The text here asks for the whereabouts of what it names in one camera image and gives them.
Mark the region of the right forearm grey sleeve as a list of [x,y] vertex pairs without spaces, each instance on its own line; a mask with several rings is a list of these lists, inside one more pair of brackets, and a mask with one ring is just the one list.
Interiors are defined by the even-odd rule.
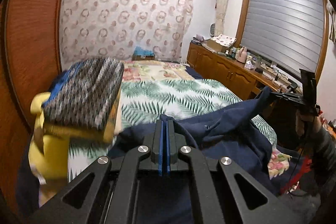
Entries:
[[319,120],[314,124],[308,143],[311,148],[311,168],[315,182],[319,187],[323,187],[335,176],[335,144]]

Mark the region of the right hand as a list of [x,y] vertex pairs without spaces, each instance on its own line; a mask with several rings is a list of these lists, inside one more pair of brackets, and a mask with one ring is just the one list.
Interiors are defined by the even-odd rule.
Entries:
[[297,110],[295,118],[295,130],[298,136],[302,136],[305,133],[316,134],[322,127],[321,121],[317,116],[302,114]]

